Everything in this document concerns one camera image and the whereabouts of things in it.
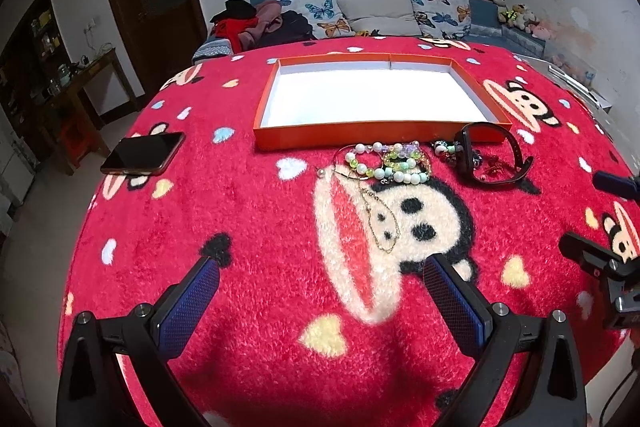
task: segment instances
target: power outlet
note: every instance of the power outlet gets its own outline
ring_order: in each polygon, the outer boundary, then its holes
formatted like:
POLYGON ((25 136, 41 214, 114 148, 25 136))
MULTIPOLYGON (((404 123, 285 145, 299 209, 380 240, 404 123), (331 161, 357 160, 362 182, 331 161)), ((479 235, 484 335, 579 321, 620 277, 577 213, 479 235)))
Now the power outlet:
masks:
POLYGON ((90 19, 89 23, 84 28, 84 32, 87 33, 89 31, 91 31, 91 29, 95 27, 95 24, 96 24, 95 18, 90 19))

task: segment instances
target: red clothing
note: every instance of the red clothing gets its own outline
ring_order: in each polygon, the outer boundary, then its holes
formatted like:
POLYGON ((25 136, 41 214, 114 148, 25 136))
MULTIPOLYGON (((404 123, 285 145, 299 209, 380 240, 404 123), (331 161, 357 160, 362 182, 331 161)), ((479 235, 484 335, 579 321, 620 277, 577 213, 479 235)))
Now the red clothing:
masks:
POLYGON ((253 19, 224 19, 216 24, 216 36, 229 39, 231 49, 234 53, 242 51, 242 44, 238 35, 247 28, 255 28, 258 24, 258 17, 253 19))

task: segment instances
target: throw pillow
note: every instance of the throw pillow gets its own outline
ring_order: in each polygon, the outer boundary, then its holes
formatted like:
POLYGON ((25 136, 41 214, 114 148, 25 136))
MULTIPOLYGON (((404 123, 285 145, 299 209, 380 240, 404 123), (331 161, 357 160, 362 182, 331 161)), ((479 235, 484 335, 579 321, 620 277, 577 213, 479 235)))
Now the throw pillow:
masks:
POLYGON ((353 30, 379 35, 421 35, 411 0, 338 0, 353 30))
POLYGON ((337 0, 280 0, 280 3, 302 15, 314 29, 316 39, 355 35, 337 0))
POLYGON ((471 29, 469 0, 411 0, 423 36, 461 39, 471 29))

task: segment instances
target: wooden cabinet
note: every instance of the wooden cabinet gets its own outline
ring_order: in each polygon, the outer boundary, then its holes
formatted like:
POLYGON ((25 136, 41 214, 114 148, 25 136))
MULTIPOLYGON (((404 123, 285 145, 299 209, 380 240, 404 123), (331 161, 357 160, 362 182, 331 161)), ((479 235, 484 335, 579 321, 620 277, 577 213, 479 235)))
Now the wooden cabinet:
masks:
POLYGON ((40 107, 49 97, 50 79, 70 65, 51 0, 35 0, 0 55, 0 105, 18 136, 38 160, 52 148, 40 132, 40 107))

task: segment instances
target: blue sofa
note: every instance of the blue sofa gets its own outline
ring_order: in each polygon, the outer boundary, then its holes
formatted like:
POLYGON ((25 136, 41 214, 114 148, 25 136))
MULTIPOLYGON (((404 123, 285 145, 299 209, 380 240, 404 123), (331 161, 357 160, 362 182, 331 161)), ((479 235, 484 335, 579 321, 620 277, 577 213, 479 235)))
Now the blue sofa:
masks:
MULTIPOLYGON (((250 3, 257 6, 266 0, 250 0, 250 3)), ((463 40, 467 42, 477 42, 478 44, 492 44, 500 46, 512 53, 529 55, 530 57, 542 58, 545 41, 532 37, 516 28, 507 28, 498 22, 497 6, 488 0, 469 0, 471 7, 471 32, 463 40)), ((209 37, 207 41, 198 49, 193 56, 196 60, 202 60, 199 52, 207 47, 211 48, 216 41, 216 37, 209 37)))

